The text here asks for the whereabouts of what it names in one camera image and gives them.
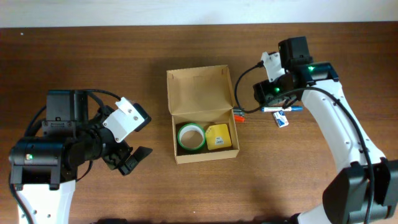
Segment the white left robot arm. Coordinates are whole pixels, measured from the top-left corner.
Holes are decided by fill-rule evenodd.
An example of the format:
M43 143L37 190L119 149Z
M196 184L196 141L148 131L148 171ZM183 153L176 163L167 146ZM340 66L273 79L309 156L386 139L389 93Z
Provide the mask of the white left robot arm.
M44 119L37 113L11 148L9 188L19 223L68 223L78 168L102 159L110 170L129 175L152 149L125 141L150 123L144 108L116 94L116 109L97 89L50 90Z

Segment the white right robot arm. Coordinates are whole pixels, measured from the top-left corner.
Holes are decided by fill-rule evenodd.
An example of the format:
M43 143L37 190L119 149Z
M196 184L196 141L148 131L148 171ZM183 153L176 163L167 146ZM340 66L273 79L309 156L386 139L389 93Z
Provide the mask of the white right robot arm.
M267 80L253 86L261 106L301 101L330 148L337 175L317 207L289 223L371 223L393 217L397 208L397 161L370 140L350 108L339 76L329 62L314 62L305 37L279 42L258 67Z

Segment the yellow spiral notepad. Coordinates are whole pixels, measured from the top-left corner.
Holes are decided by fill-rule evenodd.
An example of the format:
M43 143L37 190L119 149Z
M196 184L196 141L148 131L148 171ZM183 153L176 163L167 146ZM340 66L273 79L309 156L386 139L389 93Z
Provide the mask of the yellow spiral notepad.
M205 132L205 138L209 150L216 150L232 146L227 124L216 124L209 126Z

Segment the green tape roll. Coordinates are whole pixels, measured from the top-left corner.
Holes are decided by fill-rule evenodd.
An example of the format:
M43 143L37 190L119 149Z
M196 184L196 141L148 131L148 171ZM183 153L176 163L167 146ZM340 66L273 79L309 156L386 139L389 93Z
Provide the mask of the green tape roll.
M177 133L177 141L186 151L198 151L205 145L205 131L196 123L184 124Z

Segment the brown cardboard box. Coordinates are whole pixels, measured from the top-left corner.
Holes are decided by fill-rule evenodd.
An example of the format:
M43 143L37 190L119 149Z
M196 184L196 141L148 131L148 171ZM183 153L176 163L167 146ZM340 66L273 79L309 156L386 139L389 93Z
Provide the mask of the brown cardboard box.
M238 155L239 140L233 114L235 100L228 66L169 70L167 96L177 164L229 159ZM209 126L227 124L232 146L209 150L205 141L198 151L184 150L178 144L177 133L187 123L196 123L205 132Z

